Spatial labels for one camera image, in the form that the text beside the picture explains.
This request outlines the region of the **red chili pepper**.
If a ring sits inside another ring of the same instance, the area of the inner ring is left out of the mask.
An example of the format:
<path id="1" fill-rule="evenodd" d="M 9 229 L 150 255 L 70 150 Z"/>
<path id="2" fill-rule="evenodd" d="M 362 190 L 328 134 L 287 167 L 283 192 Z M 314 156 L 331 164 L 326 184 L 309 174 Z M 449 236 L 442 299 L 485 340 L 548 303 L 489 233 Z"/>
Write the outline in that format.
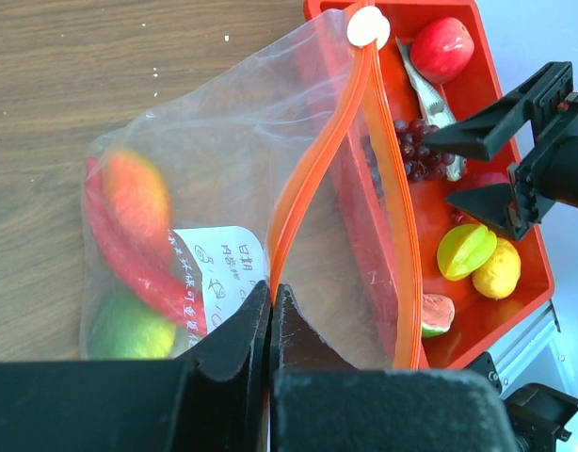
<path id="1" fill-rule="evenodd" d="M 186 288 L 154 257 L 137 249 L 117 228 L 104 207 L 102 171 L 98 160 L 85 160 L 85 219 L 96 246 L 114 275 L 140 300 L 174 324 L 199 336 L 208 333 L 203 296 Z"/>

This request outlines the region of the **yellow star fruit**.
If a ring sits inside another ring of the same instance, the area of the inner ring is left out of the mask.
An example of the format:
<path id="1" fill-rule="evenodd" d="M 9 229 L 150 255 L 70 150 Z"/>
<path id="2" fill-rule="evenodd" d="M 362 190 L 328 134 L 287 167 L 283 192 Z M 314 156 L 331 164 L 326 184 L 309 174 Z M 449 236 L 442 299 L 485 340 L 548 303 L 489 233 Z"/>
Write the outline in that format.
<path id="1" fill-rule="evenodd" d="M 460 281 L 485 264 L 497 246 L 497 235 L 487 226 L 460 224 L 442 238 L 436 252 L 440 273 L 448 281 Z"/>

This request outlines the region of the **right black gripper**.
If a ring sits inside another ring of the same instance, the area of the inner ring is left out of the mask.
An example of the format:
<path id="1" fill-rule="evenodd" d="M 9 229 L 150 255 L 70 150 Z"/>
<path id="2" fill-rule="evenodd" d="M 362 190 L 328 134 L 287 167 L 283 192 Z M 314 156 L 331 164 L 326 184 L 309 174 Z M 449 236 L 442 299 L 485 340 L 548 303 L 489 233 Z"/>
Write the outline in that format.
<path id="1" fill-rule="evenodd" d="M 578 209 L 578 92 L 573 91 L 572 63 L 546 63 L 500 100 L 423 140 L 434 151 L 491 161 L 528 121 L 538 134 L 535 146 L 509 167 L 508 184 L 446 197 L 451 206 L 511 240 L 522 240 L 557 202 Z"/>

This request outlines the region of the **purple grape bunch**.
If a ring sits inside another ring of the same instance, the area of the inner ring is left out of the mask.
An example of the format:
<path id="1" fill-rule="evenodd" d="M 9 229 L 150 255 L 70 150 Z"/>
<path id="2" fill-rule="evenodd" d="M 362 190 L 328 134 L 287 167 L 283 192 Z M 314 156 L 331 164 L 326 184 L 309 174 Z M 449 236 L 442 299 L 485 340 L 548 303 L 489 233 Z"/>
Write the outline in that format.
<path id="1" fill-rule="evenodd" d="M 423 143 L 425 137 L 439 130 L 437 125 L 431 125 L 423 119 L 410 122 L 396 120 L 393 122 L 393 128 L 396 132 L 403 168 L 410 182 L 448 178 L 449 166 L 456 161 L 456 157 L 450 153 L 432 150 Z M 377 198 L 381 200 L 384 197 L 384 191 L 377 167 L 377 158 L 368 135 L 361 138 L 361 146 Z"/>

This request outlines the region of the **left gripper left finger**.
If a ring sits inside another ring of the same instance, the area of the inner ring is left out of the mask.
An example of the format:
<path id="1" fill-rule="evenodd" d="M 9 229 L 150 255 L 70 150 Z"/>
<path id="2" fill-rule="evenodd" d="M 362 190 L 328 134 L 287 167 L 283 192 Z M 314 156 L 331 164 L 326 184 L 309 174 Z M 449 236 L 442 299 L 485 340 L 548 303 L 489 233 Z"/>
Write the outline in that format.
<path id="1" fill-rule="evenodd" d="M 0 363 L 0 451 L 254 451 L 270 317 L 259 283 L 172 360 Z"/>

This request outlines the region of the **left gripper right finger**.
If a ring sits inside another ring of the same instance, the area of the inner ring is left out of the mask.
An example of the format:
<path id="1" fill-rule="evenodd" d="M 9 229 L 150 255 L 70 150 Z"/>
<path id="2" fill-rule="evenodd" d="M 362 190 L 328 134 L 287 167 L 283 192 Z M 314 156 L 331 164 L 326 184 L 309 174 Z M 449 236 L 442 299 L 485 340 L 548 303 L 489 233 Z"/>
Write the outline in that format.
<path id="1" fill-rule="evenodd" d="M 273 451 L 515 451 L 504 403 L 472 371 L 359 370 L 279 288 L 270 345 Z"/>

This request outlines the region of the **yellow green mango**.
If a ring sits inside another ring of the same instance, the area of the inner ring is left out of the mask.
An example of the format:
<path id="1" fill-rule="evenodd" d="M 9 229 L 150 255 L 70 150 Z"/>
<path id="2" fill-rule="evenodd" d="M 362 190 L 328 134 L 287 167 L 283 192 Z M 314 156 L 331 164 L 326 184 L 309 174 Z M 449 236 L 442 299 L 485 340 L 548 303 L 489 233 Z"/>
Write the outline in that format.
<path id="1" fill-rule="evenodd" d="M 172 322 L 121 289 L 101 301 L 88 331 L 87 355 L 93 360 L 164 359 L 175 335 Z"/>

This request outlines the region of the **clear zip top bag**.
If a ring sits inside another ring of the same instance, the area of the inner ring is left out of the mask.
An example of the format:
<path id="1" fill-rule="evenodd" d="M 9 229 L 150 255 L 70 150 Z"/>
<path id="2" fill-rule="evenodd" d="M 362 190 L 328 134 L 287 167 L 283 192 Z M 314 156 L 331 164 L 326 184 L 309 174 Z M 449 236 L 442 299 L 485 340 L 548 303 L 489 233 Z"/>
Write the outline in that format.
<path id="1" fill-rule="evenodd" d="M 332 7 L 185 96 L 97 138 L 103 166 L 118 147 L 162 172 L 171 200 L 171 260 L 164 266 L 202 292 L 208 333 L 176 326 L 168 358 L 191 349 L 243 305 L 258 283 L 288 284 L 307 321 L 356 367 L 413 369 L 421 344 L 422 271 L 408 187 L 383 87 L 380 52 L 391 26 L 370 1 Z M 368 135 L 389 222 L 390 270 L 360 271 L 331 167 L 348 135 Z M 85 219 L 87 277 L 81 348 L 101 301 L 131 291 L 99 252 Z"/>

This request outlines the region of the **orange peach fruit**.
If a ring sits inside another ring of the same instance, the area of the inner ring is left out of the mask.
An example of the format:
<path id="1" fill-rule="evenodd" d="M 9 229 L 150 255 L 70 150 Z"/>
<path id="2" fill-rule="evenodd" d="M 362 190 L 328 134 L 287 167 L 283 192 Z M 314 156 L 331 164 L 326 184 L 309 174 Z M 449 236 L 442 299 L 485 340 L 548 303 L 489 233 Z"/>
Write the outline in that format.
<path id="1" fill-rule="evenodd" d="M 118 147 L 103 166 L 103 188 L 124 236 L 156 263 L 167 266 L 171 200 L 160 169 L 141 153 Z"/>

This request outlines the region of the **red pomegranate fruit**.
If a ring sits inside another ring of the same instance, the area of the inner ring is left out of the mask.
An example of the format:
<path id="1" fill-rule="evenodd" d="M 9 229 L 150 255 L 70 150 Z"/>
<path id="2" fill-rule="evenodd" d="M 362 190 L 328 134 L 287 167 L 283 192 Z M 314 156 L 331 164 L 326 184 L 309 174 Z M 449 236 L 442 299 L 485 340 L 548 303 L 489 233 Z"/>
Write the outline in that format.
<path id="1" fill-rule="evenodd" d="M 486 187 L 508 183 L 509 183 L 508 176 L 505 173 L 498 171 L 484 172 L 481 175 L 479 175 L 476 179 L 477 187 Z"/>

